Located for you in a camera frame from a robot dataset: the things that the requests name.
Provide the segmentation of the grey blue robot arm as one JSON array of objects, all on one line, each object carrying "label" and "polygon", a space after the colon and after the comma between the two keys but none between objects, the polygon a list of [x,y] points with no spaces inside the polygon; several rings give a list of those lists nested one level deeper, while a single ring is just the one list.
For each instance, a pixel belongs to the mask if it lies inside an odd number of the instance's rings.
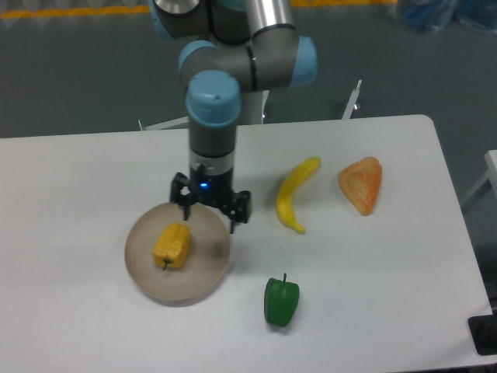
[{"label": "grey blue robot arm", "polygon": [[148,7],[159,34],[190,38],[178,58],[189,174],[174,176],[169,200],[184,215],[203,204],[232,225],[245,224],[251,194],[232,188],[242,98],[312,82],[318,71],[315,45],[297,33],[288,1],[151,1]]}]

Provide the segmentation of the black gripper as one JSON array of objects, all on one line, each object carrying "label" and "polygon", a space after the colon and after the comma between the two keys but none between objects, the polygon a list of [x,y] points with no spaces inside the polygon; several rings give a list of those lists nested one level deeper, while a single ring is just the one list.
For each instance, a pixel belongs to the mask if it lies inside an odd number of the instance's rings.
[{"label": "black gripper", "polygon": [[177,204],[183,212],[183,220],[190,216],[190,206],[200,203],[226,214],[230,220],[230,233],[235,227],[247,224],[252,214],[252,194],[248,190],[233,192],[233,169],[217,175],[207,175],[194,168],[189,169],[188,179],[183,173],[176,173],[172,179],[169,202]]}]

